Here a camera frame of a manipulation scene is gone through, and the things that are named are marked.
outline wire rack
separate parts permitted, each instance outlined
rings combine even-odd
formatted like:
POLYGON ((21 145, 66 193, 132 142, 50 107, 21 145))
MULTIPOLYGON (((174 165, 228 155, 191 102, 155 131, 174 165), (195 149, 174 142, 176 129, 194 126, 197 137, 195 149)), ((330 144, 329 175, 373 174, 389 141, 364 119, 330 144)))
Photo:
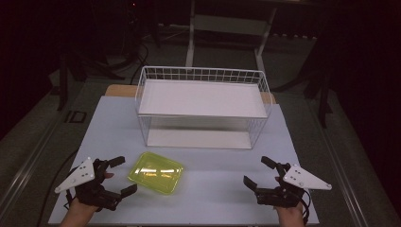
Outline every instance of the wire rack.
MULTIPOLYGON (((266 75, 263 71, 228 68, 144 66, 142 68, 141 77, 138 82, 138 89, 135 96, 135 108, 138 113, 142 102, 145 85, 148 79, 197 80, 228 84, 257 84, 268 118, 271 112, 273 98, 270 93, 266 75)), ((138 118, 145 142, 147 142, 152 116, 141 116, 138 114, 138 118)), ((266 122, 267 119, 247 120, 248 133, 252 147, 256 143, 257 138, 266 122)))

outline yellow plastic container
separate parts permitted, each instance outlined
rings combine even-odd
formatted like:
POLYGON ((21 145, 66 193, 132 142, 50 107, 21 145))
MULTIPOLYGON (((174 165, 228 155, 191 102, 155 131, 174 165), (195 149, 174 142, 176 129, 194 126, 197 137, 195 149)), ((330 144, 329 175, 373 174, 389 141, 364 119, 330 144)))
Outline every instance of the yellow plastic container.
POLYGON ((147 188, 169 195, 174 191, 182 173, 183 166, 180 163, 147 151, 141 154, 128 178, 147 188))

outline white table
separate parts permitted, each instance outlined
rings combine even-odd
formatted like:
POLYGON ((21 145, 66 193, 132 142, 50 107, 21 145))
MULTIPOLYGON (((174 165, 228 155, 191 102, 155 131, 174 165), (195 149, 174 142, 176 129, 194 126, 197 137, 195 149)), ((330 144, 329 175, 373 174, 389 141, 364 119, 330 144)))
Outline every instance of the white table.
MULTIPOLYGON (((104 96, 82 141, 73 166, 87 157, 110 160, 125 156, 126 163, 110 168, 114 177, 104 182, 107 190, 131 185, 127 176, 140 154, 152 151, 183 164, 182 178, 172 195, 165 196, 138 185, 138 191, 122 200, 115 211, 103 209, 92 224, 104 225, 270 225, 277 224, 271 206, 258 205, 242 182, 247 175, 259 186, 274 188, 276 170, 260 162, 268 156, 279 163, 298 164, 280 106, 273 105, 270 119, 252 150, 147 148, 132 97, 104 96)), ((59 224, 66 213, 61 193, 49 219, 59 224)), ((310 224, 319 223, 313 203, 310 224)))

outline metal leg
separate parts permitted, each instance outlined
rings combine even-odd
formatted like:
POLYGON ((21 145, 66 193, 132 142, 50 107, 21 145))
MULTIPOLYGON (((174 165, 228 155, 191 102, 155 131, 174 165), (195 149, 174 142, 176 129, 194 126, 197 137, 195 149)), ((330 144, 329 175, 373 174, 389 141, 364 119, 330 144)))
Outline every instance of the metal leg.
POLYGON ((262 42, 259 45, 259 48, 256 48, 254 50, 254 57, 256 59, 257 69, 262 72, 265 72, 265 73, 266 73, 266 71, 265 71, 265 65, 264 65, 263 59, 262 59, 262 53, 263 53, 263 50, 265 49, 266 41, 268 40, 271 25, 273 23, 273 19, 274 19, 276 11, 277 11, 277 8, 273 8, 271 10, 270 18, 269 18, 268 22, 266 23, 265 31, 262 36, 262 42))
POLYGON ((188 52, 186 53, 186 64, 185 67, 192 67, 194 62, 194 32, 195 32, 195 25, 194 19, 195 17, 195 0, 191 1, 191 18, 189 24, 189 45, 188 45, 188 52))

